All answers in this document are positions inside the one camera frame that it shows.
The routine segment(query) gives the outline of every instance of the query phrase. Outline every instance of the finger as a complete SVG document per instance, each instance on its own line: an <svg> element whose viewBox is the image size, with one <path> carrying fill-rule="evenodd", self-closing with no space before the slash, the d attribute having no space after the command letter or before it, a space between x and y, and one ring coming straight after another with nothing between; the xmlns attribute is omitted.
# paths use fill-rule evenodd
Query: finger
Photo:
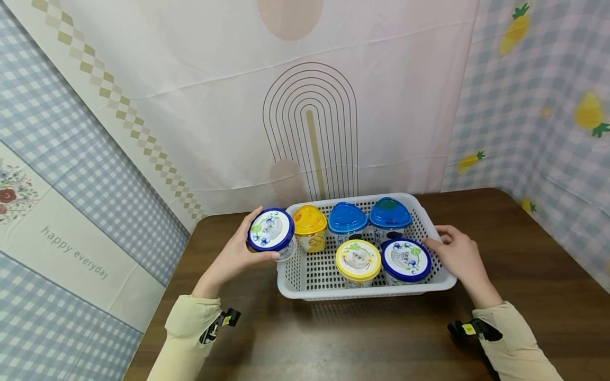
<svg viewBox="0 0 610 381"><path fill-rule="evenodd" d="M248 264L253 265L260 262L277 261L279 253L277 251L263 251L252 253L248 256Z"/></svg>
<svg viewBox="0 0 610 381"><path fill-rule="evenodd" d="M460 234L464 234L451 225L436 225L435 228L440 235L447 234L452 239L455 239Z"/></svg>
<svg viewBox="0 0 610 381"><path fill-rule="evenodd" d="M453 238L449 237L449 235L447 234L443 234L440 239L441 241L443 241L444 244L450 244L451 242L453 242Z"/></svg>
<svg viewBox="0 0 610 381"><path fill-rule="evenodd" d="M433 240L432 238L426 238L423 242L429 249L434 250L436 252L442 251L444 244L442 242L438 242L437 240Z"/></svg>
<svg viewBox="0 0 610 381"><path fill-rule="evenodd" d="M252 225L252 221L260 214L263 210L263 207L258 207L254 209L249 215L243 218L242 224L239 225L239 229L237 229L237 234L241 237L246 237L248 235L248 229L250 229L250 225Z"/></svg>

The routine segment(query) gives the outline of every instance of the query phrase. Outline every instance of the dark blue lid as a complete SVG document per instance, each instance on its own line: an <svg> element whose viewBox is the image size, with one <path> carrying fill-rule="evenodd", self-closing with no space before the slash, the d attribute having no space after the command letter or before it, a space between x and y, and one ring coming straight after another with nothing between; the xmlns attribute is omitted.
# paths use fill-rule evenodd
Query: dark blue lid
<svg viewBox="0 0 610 381"><path fill-rule="evenodd" d="M263 210L250 224L248 244L256 251L280 251L295 234L295 223L284 209Z"/></svg>
<svg viewBox="0 0 610 381"><path fill-rule="evenodd" d="M349 202L339 202L328 216L328 229L335 234L351 234L367 225L367 215Z"/></svg>
<svg viewBox="0 0 610 381"><path fill-rule="evenodd" d="M411 225L411 214L403 204L391 197L377 201L369 214L371 225L381 229L402 229Z"/></svg>
<svg viewBox="0 0 610 381"><path fill-rule="evenodd" d="M381 245L381 264L402 282L419 282L430 273L432 259L426 248L412 240L397 238Z"/></svg>

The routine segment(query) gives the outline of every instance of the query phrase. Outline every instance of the yellow lid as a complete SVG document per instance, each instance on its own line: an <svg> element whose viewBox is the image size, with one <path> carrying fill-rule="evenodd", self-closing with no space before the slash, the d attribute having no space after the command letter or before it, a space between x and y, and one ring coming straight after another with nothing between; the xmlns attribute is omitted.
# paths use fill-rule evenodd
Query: yellow lid
<svg viewBox="0 0 610 381"><path fill-rule="evenodd" d="M344 242L337 249L335 264L341 275L354 282L366 282L379 274L381 255L377 248L363 240Z"/></svg>
<svg viewBox="0 0 610 381"><path fill-rule="evenodd" d="M292 219L295 220L295 234L297 235L315 234L326 229L327 225L324 214L311 205L300 207Z"/></svg>

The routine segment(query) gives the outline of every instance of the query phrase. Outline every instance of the cup lid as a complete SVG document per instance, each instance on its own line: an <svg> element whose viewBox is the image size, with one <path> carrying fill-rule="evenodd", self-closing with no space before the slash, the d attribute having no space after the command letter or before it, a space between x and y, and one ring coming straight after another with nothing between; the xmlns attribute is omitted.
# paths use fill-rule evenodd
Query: cup lid
<svg viewBox="0 0 610 381"><path fill-rule="evenodd" d="M391 197L377 201L369 215L371 224L382 229L401 229L411 225L411 214L400 202Z"/></svg>
<svg viewBox="0 0 610 381"><path fill-rule="evenodd" d="M328 229L335 234L356 232L364 229L367 224L367 215L349 202L339 202L328 216Z"/></svg>
<svg viewBox="0 0 610 381"><path fill-rule="evenodd" d="M295 221L295 234L315 234L326 229L326 217L312 205L300 207L292 217Z"/></svg>
<svg viewBox="0 0 610 381"><path fill-rule="evenodd" d="M335 264L341 275L347 279L366 282L379 274L381 256L372 243L350 240L337 249Z"/></svg>
<svg viewBox="0 0 610 381"><path fill-rule="evenodd" d="M248 243L256 251L279 251L290 243L295 223L283 209L263 210L250 225Z"/></svg>
<svg viewBox="0 0 610 381"><path fill-rule="evenodd" d="M384 269L398 280L419 282L430 273L430 254L415 241L405 238L386 241L381 253Z"/></svg>

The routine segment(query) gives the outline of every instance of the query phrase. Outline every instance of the sleeve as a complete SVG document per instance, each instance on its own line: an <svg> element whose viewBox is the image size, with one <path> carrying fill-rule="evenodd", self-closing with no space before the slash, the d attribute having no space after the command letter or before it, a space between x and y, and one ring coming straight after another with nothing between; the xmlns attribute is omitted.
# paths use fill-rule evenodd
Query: sleeve
<svg viewBox="0 0 610 381"><path fill-rule="evenodd" d="M523 316L510 303L474 310L473 316L490 324L503 335L499 341L481 338L481 345L502 381L562 380L536 343Z"/></svg>
<svg viewBox="0 0 610 381"><path fill-rule="evenodd" d="M220 299L180 295L165 323L167 338L148 380L195 380L213 344L203 345L199 337L221 312Z"/></svg>

